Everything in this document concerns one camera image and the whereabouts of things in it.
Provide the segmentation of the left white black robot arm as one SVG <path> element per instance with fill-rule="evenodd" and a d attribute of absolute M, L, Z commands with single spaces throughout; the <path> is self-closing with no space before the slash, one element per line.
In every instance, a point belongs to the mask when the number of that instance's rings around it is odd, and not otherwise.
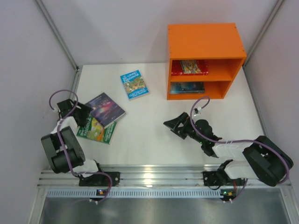
<path fill-rule="evenodd" d="M 41 143 L 54 173 L 71 173 L 80 179 L 101 172 L 96 160 L 85 157 L 76 134 L 89 120 L 91 108 L 67 99 L 57 103 L 59 120 L 54 130 L 41 138 Z"/>

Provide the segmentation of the red treehouse book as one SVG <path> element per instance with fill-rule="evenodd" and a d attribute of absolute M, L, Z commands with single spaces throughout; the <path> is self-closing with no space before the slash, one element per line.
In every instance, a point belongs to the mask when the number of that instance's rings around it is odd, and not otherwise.
<path fill-rule="evenodd" d="M 174 60 L 172 61 L 172 76 L 208 75 L 206 60 Z"/>

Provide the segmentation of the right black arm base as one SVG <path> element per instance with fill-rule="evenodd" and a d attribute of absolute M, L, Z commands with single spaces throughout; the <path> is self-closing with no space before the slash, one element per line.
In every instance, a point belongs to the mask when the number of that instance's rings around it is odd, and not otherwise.
<path fill-rule="evenodd" d="M 227 160 L 222 163 L 216 171 L 204 171 L 203 181 L 204 185 L 208 186 L 210 189 L 217 190 L 222 186 L 243 186 L 245 180 L 242 178 L 233 178 L 231 179 L 224 169 L 232 162 L 233 160 Z"/>

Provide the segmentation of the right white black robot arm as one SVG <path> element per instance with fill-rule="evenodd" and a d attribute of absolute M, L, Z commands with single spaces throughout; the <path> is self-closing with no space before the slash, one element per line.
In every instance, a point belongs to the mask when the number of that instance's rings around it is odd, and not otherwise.
<path fill-rule="evenodd" d="M 198 142 L 207 156 L 225 159 L 216 171 L 204 172 L 206 186 L 244 185 L 247 179 L 256 179 L 274 187 L 293 167 L 292 159 L 266 136 L 253 141 L 222 141 L 207 120 L 193 122 L 186 112 L 164 125 L 178 137 Z"/>

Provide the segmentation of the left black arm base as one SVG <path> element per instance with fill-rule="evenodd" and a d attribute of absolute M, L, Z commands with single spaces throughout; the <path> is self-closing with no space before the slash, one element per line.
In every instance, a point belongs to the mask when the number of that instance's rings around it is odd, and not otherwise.
<path fill-rule="evenodd" d="M 120 182 L 120 172 L 106 172 L 112 179 L 112 187 L 117 186 Z M 80 177 L 80 187 L 108 187 L 110 186 L 110 180 L 105 175 L 91 175 L 89 177 Z"/>

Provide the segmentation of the teal ocean cover book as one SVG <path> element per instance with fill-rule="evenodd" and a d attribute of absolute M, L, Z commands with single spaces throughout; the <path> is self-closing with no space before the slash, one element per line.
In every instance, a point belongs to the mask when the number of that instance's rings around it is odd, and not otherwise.
<path fill-rule="evenodd" d="M 203 82 L 173 82 L 170 94 L 205 93 Z"/>

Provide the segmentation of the dark purple galaxy book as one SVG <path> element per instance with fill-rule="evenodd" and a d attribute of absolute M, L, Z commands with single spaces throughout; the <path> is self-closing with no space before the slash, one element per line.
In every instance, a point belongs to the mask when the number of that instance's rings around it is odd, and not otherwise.
<path fill-rule="evenodd" d="M 85 105 L 92 109 L 90 115 L 104 128 L 126 115 L 126 112 L 104 92 Z"/>

